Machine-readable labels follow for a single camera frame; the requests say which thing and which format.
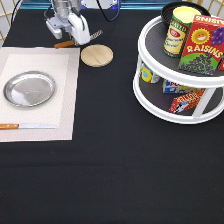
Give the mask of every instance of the can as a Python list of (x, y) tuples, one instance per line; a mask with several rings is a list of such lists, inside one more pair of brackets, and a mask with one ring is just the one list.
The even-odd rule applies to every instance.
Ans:
[(181, 57), (195, 15), (201, 15), (201, 13), (192, 7), (177, 7), (173, 10), (164, 43), (164, 52), (167, 55)]
[(152, 71), (152, 69), (148, 68), (144, 63), (142, 64), (141, 76), (142, 79), (148, 83), (157, 83), (160, 80), (160, 76)]

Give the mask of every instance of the green can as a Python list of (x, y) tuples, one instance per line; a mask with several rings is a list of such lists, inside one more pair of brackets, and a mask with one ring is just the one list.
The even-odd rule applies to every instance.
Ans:
[(177, 7), (173, 10), (169, 30), (164, 44), (164, 52), (180, 58), (195, 15), (201, 13), (191, 7)]

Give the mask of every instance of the white paper mat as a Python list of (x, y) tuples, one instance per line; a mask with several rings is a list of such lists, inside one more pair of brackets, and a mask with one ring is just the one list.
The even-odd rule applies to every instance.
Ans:
[[(2, 48), (0, 50), (0, 123), (53, 124), (57, 129), (0, 130), (0, 141), (71, 140), (80, 49)], [(56, 82), (54, 95), (45, 103), (18, 108), (3, 96), (5, 83), (26, 71), (41, 71)]]

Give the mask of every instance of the knife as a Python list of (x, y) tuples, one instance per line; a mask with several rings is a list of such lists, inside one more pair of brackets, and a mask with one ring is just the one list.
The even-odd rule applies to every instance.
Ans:
[(49, 124), (0, 124), (1, 129), (53, 129), (55, 125)]

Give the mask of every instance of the orange knife handle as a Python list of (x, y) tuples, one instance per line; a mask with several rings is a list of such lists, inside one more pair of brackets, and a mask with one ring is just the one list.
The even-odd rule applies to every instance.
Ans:
[(1, 129), (18, 129), (18, 124), (0, 124), (0, 130)]
[(72, 46), (72, 45), (74, 45), (74, 42), (72, 40), (70, 40), (70, 41), (66, 41), (66, 42), (59, 43), (59, 44), (55, 44), (54, 47), (56, 49), (58, 49), (58, 48)]

